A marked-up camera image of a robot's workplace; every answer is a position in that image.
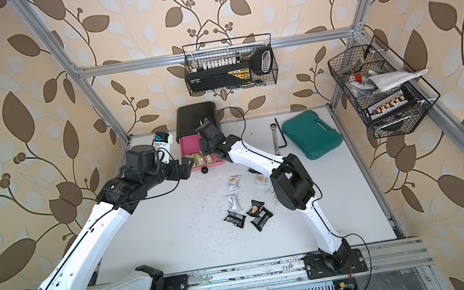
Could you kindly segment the gold cookie packet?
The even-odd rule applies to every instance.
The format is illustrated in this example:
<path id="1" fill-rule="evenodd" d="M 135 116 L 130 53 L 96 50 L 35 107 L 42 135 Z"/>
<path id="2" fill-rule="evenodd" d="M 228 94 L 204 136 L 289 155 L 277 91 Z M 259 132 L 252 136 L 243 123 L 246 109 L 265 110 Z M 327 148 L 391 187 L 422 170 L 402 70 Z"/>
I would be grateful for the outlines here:
<path id="1" fill-rule="evenodd" d="M 193 159 L 193 167 L 207 166 L 207 158 L 205 155 L 199 152 L 194 152 L 193 154 L 188 155 L 188 158 Z"/>

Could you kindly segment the pink top drawer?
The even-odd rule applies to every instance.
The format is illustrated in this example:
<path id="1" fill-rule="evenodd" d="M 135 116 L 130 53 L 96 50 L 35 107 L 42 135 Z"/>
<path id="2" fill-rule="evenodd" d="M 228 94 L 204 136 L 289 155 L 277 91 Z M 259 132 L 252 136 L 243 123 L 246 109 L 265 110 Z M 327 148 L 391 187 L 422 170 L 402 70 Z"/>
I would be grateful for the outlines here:
<path id="1" fill-rule="evenodd" d="M 202 153 L 199 141 L 201 136 L 198 134 L 188 135 L 179 138 L 180 150 L 182 157 L 188 157 L 195 161 L 193 168 L 211 168 L 224 164 L 223 160 L 218 159 L 215 155 L 204 155 Z"/>

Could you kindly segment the white cookie packet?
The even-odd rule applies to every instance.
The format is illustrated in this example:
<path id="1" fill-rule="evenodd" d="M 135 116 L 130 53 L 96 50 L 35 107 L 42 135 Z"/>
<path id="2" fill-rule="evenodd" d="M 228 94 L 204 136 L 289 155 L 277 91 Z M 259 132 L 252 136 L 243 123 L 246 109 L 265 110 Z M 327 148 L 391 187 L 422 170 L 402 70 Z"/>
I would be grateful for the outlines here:
<path id="1" fill-rule="evenodd" d="M 228 179 L 228 188 L 229 189 L 238 188 L 241 178 L 242 178 L 241 175 L 231 175 L 230 178 Z"/>
<path id="2" fill-rule="evenodd" d="M 227 193 L 225 194 L 225 198 L 229 205 L 228 206 L 229 211 L 232 211 L 232 212 L 242 211 L 242 207 L 238 199 L 238 192 L 239 190 L 237 188 L 232 187 L 228 189 Z"/>
<path id="3" fill-rule="evenodd" d="M 262 174 L 257 174 L 254 182 L 256 185 L 268 185 L 270 183 L 269 178 Z"/>

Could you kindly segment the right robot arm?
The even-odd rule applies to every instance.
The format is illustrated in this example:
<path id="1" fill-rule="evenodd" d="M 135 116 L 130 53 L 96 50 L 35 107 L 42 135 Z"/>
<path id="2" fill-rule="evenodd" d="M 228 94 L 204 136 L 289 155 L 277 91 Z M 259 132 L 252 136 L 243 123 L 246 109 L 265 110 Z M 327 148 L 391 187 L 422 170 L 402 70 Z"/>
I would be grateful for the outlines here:
<path id="1" fill-rule="evenodd" d="M 282 205 L 298 212 L 306 221 L 318 245 L 319 255 L 327 272 L 353 273 L 357 266 L 350 262 L 355 254 L 347 237 L 339 235 L 324 215 L 316 196 L 315 182 L 301 160 L 293 154 L 276 156 L 250 146 L 236 135 L 224 135 L 214 123 L 206 121 L 197 128 L 201 139 L 199 145 L 204 155 L 247 166 L 270 178 L 277 200 Z"/>

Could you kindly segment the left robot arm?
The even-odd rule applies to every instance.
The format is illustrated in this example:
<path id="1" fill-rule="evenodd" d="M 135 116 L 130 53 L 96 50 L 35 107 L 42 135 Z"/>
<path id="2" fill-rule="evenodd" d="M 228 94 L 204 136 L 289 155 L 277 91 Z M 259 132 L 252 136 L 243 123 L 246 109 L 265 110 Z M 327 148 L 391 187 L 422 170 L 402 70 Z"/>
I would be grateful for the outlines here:
<path id="1" fill-rule="evenodd" d="M 187 180 L 194 163 L 188 157 L 174 159 L 165 142 L 130 149 L 117 177 L 110 179 L 98 194 L 75 242 L 35 290 L 165 290 L 163 272 L 146 265 L 105 287 L 92 289 L 89 283 L 113 238 L 139 203 L 148 198 L 149 190 L 167 180 Z"/>

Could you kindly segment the black drawer cabinet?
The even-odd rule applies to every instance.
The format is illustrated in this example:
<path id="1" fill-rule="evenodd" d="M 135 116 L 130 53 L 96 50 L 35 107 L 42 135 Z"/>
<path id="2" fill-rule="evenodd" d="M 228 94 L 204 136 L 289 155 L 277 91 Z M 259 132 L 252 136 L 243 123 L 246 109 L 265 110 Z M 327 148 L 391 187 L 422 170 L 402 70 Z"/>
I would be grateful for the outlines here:
<path id="1" fill-rule="evenodd" d="M 186 136 L 197 134 L 196 129 L 205 121 L 213 122 L 218 130 L 221 130 L 220 118 L 214 102 L 200 102 L 196 104 L 180 107 L 176 118 L 176 139 L 177 142 Z"/>

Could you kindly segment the silver ratchet wrench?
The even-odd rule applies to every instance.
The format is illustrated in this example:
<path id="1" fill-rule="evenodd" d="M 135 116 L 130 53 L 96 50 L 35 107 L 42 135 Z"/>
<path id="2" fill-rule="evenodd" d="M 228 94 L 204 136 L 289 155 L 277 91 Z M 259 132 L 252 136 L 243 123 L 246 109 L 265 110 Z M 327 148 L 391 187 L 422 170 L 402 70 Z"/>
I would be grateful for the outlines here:
<path id="1" fill-rule="evenodd" d="M 274 143 L 274 154 L 277 156 L 280 156 L 280 148 L 279 148 L 279 142 L 278 142 L 278 135 L 277 135 L 277 124 L 276 123 L 272 123 L 270 125 L 270 129 L 272 130 L 272 137 L 273 137 L 273 143 Z"/>

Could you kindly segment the black hex key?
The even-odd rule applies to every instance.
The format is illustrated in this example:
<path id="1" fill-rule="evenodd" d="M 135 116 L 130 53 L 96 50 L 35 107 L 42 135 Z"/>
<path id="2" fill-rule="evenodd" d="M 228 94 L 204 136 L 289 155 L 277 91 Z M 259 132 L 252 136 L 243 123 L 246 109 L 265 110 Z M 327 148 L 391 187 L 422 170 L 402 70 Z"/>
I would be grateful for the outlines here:
<path id="1" fill-rule="evenodd" d="M 281 128 L 280 124 L 278 123 L 278 120 L 276 118 L 274 120 L 275 120 L 276 129 L 278 130 L 278 132 L 279 132 L 279 134 L 281 136 L 281 140 L 283 142 L 281 145 L 279 145 L 279 148 L 282 149 L 282 148 L 285 148 L 285 147 L 288 146 L 288 142 L 287 142 L 287 140 L 285 138 L 285 135 L 284 135 L 284 133 L 282 131 L 282 128 Z"/>

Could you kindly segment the black cookie packet orange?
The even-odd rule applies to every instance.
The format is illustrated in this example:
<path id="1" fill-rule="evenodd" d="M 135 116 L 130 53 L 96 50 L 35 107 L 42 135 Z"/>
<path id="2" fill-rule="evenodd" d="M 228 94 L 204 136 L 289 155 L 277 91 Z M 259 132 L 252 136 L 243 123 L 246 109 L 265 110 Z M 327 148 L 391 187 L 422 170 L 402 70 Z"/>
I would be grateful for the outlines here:
<path id="1" fill-rule="evenodd" d="M 257 218 L 262 208 L 264 207 L 264 202 L 257 201 L 252 199 L 251 208 L 247 211 L 247 215 L 250 217 Z"/>

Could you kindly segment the black cookie packet left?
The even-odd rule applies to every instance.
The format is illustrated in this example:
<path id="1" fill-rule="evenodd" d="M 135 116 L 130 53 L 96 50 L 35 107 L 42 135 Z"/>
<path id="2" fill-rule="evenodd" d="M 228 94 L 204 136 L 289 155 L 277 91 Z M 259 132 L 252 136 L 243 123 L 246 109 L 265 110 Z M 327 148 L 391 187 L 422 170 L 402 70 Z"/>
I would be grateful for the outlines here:
<path id="1" fill-rule="evenodd" d="M 230 223 L 240 229 L 244 228 L 245 226 L 246 215 L 235 213 L 233 211 L 229 211 L 228 215 L 224 218 L 224 221 Z"/>

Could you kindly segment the black cookie packet right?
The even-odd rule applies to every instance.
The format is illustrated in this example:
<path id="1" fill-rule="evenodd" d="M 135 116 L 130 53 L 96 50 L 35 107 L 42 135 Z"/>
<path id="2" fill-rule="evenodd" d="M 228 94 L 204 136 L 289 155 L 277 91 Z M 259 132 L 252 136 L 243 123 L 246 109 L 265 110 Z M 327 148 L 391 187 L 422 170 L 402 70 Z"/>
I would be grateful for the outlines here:
<path id="1" fill-rule="evenodd" d="M 266 208 L 262 208 L 258 213 L 257 217 L 252 220 L 252 225 L 261 232 L 266 225 L 267 221 L 273 216 L 273 213 Z"/>

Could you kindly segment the black yellow tool box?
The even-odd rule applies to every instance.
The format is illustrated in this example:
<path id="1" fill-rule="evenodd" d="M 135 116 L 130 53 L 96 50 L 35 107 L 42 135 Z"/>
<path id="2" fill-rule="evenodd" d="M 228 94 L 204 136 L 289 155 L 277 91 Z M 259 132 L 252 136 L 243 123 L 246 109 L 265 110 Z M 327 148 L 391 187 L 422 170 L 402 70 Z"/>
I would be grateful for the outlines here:
<path id="1" fill-rule="evenodd" d="M 278 75 L 273 49 L 259 47 L 249 54 L 235 53 L 231 57 L 197 61 L 185 72 L 190 94 L 220 88 L 240 89 L 275 84 Z"/>

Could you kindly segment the green plastic tool case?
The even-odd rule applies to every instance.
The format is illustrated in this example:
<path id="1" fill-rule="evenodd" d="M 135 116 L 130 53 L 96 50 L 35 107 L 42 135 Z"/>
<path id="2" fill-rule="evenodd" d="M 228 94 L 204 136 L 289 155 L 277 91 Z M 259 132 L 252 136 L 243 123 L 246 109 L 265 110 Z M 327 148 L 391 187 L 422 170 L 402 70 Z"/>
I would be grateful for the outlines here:
<path id="1" fill-rule="evenodd" d="M 285 121 L 283 134 L 293 141 L 309 160 L 318 160 L 339 147 L 343 136 L 325 123 L 313 110 Z"/>

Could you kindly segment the white paper in basket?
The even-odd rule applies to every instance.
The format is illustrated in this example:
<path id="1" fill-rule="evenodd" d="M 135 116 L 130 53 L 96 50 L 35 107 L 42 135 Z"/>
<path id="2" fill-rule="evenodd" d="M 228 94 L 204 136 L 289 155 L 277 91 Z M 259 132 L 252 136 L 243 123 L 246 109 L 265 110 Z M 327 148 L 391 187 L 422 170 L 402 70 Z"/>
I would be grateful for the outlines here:
<path id="1" fill-rule="evenodd" d="M 387 92 L 394 89 L 409 80 L 419 78 L 427 74 L 428 69 L 423 69 L 418 72 L 395 71 L 374 75 L 367 79 L 367 84 L 376 87 L 381 92 Z"/>

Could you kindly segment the drill bit set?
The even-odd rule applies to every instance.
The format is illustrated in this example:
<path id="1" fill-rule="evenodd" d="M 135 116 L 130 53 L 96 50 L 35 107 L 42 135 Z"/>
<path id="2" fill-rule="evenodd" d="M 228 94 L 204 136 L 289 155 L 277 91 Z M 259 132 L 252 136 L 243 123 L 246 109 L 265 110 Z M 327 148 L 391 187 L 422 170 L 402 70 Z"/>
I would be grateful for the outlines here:
<path id="1" fill-rule="evenodd" d="M 402 112 L 404 109 L 414 105 L 416 98 L 407 88 L 402 88 L 395 93 L 379 100 L 369 108 L 366 114 L 369 119 L 374 122 L 387 118 L 394 113 Z"/>

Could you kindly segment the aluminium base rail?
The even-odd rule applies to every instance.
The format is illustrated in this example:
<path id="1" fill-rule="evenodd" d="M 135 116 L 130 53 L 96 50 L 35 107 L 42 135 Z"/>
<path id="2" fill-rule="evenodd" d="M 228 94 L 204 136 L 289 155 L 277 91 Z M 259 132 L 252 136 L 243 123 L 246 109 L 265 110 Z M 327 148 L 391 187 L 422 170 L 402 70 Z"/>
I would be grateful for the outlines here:
<path id="1" fill-rule="evenodd" d="M 345 267 L 334 273 L 327 269 L 321 256 L 310 253 L 168 274 L 158 287 L 164 290 L 268 290 L 433 264 L 432 256 L 419 238 L 404 238 L 355 246 Z"/>

